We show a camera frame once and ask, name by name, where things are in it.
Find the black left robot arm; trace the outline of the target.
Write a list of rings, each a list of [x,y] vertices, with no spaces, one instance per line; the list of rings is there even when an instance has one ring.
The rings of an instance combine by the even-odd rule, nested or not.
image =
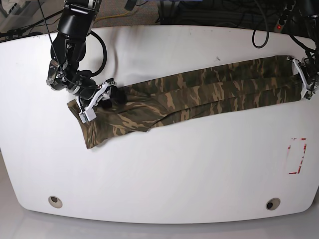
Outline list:
[[[297,40],[292,34],[290,38],[301,47],[306,54],[306,58],[301,61],[289,57],[297,70],[301,81],[301,97],[310,100],[319,91],[319,2],[317,0],[296,1],[297,10],[304,20],[309,38],[315,43],[315,48],[309,48]]]

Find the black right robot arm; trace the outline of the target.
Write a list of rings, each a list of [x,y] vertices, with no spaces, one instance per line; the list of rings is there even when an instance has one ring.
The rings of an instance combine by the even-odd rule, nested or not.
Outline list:
[[[101,2],[99,0],[67,0],[57,27],[57,36],[50,39],[51,61],[46,83],[51,89],[65,89],[76,97],[79,116],[85,121],[96,115],[94,106],[112,107],[112,103],[123,105],[126,94],[117,88],[113,78],[98,85],[93,77],[104,70],[107,63],[107,48],[102,38],[92,31]],[[95,37],[102,46],[103,59],[95,72],[79,70],[79,63],[86,54],[86,39]]]

